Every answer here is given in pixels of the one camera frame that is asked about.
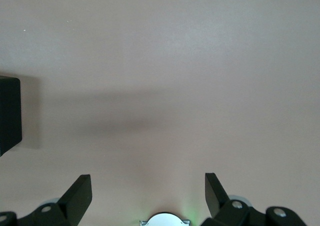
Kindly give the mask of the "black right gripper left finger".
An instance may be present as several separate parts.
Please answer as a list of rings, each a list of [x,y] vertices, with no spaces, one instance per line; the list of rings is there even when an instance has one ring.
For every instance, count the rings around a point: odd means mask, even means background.
[[[45,203],[22,218],[13,211],[2,211],[0,224],[78,225],[92,202],[91,185],[89,174],[80,175],[57,202]]]

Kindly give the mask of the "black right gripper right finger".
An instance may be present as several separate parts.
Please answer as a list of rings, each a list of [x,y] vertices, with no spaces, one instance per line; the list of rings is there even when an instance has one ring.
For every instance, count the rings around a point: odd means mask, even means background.
[[[262,213],[240,199],[230,199],[215,173],[206,173],[204,182],[210,217],[202,225],[306,225],[289,208],[271,206]]]

